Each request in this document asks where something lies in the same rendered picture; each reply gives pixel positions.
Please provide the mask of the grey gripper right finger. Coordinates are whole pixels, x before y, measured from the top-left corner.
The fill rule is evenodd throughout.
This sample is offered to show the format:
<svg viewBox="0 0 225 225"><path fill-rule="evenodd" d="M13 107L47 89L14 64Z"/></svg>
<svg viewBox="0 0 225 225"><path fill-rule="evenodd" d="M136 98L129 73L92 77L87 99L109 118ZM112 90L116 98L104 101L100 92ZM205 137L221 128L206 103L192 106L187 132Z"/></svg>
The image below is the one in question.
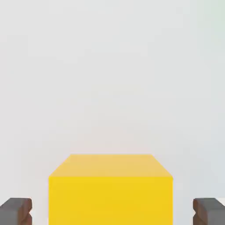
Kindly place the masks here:
<svg viewBox="0 0 225 225"><path fill-rule="evenodd" d="M193 225L225 225L225 206L216 198L195 198L193 209Z"/></svg>

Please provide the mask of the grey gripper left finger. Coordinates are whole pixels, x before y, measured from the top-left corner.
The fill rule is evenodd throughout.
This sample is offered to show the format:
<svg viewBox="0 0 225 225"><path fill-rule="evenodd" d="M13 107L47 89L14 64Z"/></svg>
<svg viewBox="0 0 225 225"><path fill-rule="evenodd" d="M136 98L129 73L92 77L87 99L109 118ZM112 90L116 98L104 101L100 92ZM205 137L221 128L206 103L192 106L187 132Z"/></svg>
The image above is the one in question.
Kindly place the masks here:
<svg viewBox="0 0 225 225"><path fill-rule="evenodd" d="M9 198L0 206L0 225L32 225L32 200Z"/></svg>

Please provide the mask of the small yellow cube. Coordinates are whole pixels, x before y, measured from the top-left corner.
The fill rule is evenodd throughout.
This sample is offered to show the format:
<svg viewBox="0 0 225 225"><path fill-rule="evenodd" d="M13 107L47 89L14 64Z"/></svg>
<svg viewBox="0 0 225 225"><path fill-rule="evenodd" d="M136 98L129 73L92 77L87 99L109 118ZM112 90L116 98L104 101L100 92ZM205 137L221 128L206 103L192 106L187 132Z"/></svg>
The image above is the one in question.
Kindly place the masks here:
<svg viewBox="0 0 225 225"><path fill-rule="evenodd" d="M49 225L173 225L173 177L152 155L70 155L49 176Z"/></svg>

